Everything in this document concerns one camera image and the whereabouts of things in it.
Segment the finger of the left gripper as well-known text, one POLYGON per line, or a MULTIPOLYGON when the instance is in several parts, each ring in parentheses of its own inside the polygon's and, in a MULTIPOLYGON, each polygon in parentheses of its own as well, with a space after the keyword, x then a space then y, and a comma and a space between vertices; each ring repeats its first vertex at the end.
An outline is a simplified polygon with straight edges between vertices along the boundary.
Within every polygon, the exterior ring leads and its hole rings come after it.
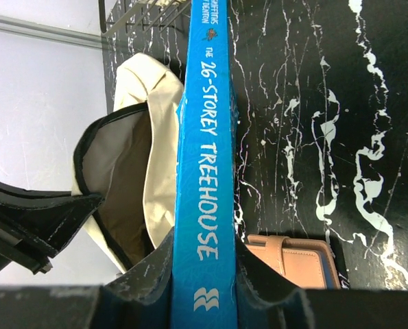
POLYGON ((31 191, 0 182, 0 271, 14 262, 34 274, 49 272, 50 260, 102 201, 98 193, 31 191))

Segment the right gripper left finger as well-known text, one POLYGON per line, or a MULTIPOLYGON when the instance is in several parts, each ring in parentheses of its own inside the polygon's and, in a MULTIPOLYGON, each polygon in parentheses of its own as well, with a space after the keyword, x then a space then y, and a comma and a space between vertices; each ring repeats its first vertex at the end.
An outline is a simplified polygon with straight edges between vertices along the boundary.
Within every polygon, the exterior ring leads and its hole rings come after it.
POLYGON ((0 328, 168 328, 173 236, 104 286, 0 286, 0 328))

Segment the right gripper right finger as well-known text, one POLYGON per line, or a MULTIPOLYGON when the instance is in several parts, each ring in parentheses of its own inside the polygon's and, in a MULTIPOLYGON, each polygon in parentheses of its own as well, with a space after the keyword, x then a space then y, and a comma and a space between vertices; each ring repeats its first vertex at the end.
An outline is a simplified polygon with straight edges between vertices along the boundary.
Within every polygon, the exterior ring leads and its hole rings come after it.
POLYGON ((408 291, 302 289, 236 241, 239 328, 408 328, 408 291))

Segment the blue comic book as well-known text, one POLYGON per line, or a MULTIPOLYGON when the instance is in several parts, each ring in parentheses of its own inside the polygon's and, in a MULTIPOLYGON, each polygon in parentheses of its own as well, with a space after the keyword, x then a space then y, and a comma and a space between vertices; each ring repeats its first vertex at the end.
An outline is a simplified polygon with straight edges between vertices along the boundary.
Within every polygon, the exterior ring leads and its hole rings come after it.
POLYGON ((228 4, 193 1, 180 115, 170 326, 236 328, 228 4))

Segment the cream canvas student bag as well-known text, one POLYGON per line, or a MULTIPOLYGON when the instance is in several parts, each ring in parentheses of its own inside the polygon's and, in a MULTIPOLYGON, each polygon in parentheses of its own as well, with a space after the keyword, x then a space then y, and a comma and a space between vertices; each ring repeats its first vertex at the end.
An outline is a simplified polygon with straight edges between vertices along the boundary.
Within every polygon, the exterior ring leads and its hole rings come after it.
POLYGON ((178 117, 184 86, 138 53, 117 69, 110 114, 92 122, 73 152, 73 195, 103 201, 84 229, 120 272, 157 248, 175 223, 178 117))

